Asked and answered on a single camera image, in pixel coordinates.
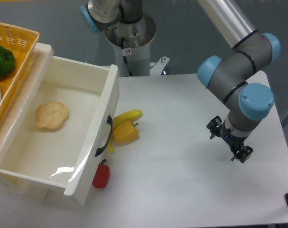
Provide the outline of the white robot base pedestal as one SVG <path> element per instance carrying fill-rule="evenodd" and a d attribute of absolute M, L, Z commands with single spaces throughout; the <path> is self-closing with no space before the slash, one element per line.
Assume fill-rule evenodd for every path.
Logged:
<path fill-rule="evenodd" d="M 132 24 L 118 22 L 107 28 L 105 35 L 113 46 L 120 77 L 166 74 L 168 57 L 150 61 L 150 44 L 156 35 L 156 24 L 150 15 L 143 13 Z"/>

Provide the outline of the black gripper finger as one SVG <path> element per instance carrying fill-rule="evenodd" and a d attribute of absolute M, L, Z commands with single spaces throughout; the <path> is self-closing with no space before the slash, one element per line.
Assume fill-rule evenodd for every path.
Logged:
<path fill-rule="evenodd" d="M 233 157 L 231 158 L 231 161 L 234 161 L 235 159 L 237 159 L 241 163 L 244 163 L 251 156 L 253 149 L 249 146 L 241 145 L 240 147 L 235 147 L 235 146 L 231 147 L 231 151 L 233 153 Z"/>
<path fill-rule="evenodd" d="M 221 118 L 217 115 L 207 124 L 206 128 L 210 131 L 210 139 L 213 139 L 214 137 L 221 137 Z"/>

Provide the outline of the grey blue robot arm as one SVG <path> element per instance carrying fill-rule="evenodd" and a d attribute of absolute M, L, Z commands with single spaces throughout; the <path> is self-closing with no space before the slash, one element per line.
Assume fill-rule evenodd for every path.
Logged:
<path fill-rule="evenodd" d="M 199 4 L 233 50 L 227 59 L 209 57 L 197 71 L 204 87 L 229 109 L 225 120 L 215 117 L 207 129 L 211 137 L 229 145 L 233 159 L 245 162 L 253 150 L 244 141 L 274 105 L 267 86 L 247 80 L 280 55 L 281 45 L 274 35 L 259 33 L 233 0 L 201 0 Z M 142 1 L 90 0 L 80 7 L 80 13 L 93 33 L 105 32 L 120 76 L 161 73 L 150 66 L 156 24 L 144 13 Z"/>

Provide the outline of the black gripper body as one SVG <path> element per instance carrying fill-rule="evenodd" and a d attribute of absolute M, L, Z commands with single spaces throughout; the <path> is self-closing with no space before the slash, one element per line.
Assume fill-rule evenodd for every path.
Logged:
<path fill-rule="evenodd" d="M 231 133 L 231 129 L 226 129 L 223 124 L 217 127 L 217 136 L 221 137 L 229 145 L 232 152 L 237 152 L 242 148 L 245 138 L 236 137 Z"/>

